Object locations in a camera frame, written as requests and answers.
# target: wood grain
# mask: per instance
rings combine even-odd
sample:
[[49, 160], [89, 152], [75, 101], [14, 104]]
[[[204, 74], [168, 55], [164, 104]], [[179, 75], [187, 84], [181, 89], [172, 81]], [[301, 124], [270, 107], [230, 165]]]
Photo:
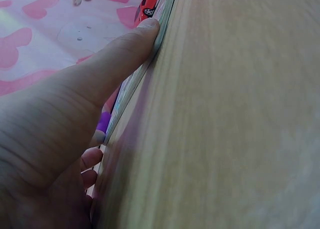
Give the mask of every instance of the wood grain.
[[320, 228], [320, 0], [176, 0], [153, 67], [96, 228]]

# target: wooden board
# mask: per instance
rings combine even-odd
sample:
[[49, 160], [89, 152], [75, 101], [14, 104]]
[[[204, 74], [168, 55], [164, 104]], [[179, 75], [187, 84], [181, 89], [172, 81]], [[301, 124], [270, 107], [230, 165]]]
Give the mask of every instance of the wooden board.
[[177, 0], [96, 228], [320, 228], [320, 0]]

